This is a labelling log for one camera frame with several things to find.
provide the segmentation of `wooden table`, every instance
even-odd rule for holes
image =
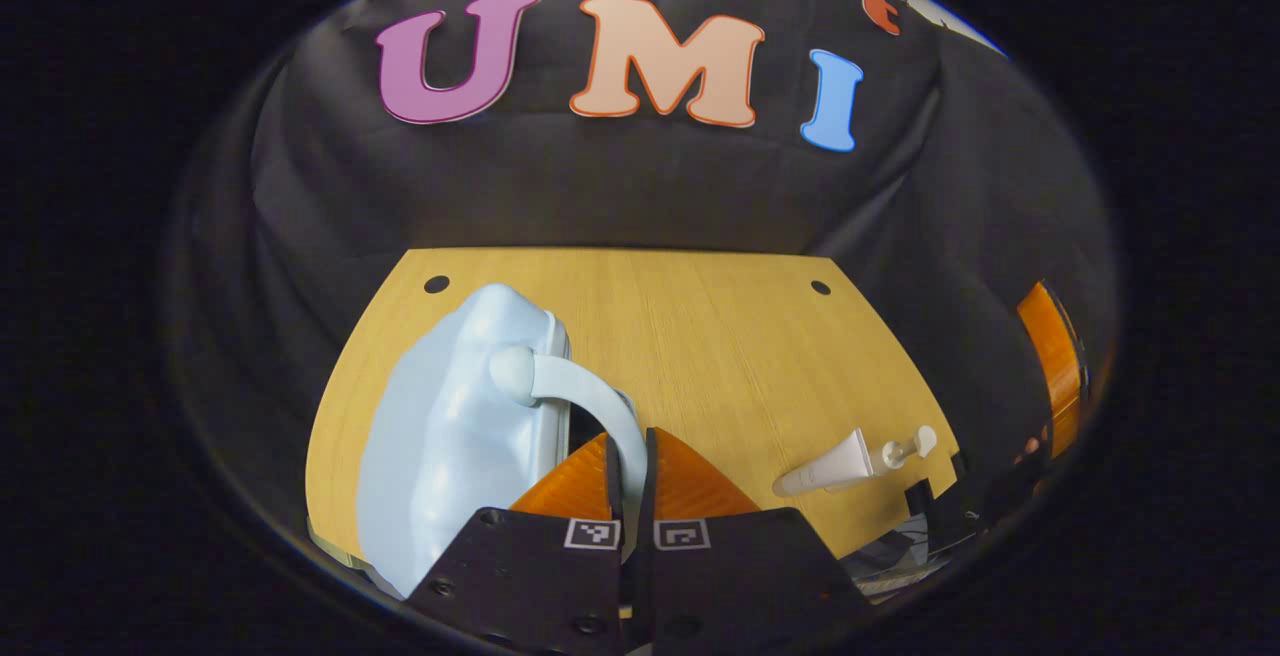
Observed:
[[[426,281],[447,275],[442,292]],[[829,287],[819,293],[812,282]],[[472,291],[507,283],[567,328],[573,360],[626,391],[641,428],[692,446],[762,509],[795,506],[840,557],[908,518],[902,492],[955,483],[937,401],[874,309],[826,258],[607,249],[408,251],[369,304],[316,414],[306,497],[330,551],[362,557],[356,484],[392,368]],[[870,448],[932,425],[927,459],[837,493],[773,496],[782,473],[861,428]],[[508,504],[493,504],[506,507]]]

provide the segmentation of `blue letter i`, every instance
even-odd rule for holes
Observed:
[[[809,58],[818,67],[818,104],[809,123],[800,127],[800,136],[819,149],[852,151],[854,136],[849,128],[854,118],[854,88],[863,79],[863,69],[822,49],[809,51]]]

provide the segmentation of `letter m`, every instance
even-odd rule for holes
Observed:
[[[640,74],[653,108],[667,115],[701,78],[689,115],[703,123],[746,128],[751,110],[751,58],[764,31],[727,15],[708,18],[681,44],[658,9],[645,0],[585,0],[595,17],[595,46],[586,90],[572,96],[570,109],[585,117],[626,117],[640,109],[627,91],[631,65]]]

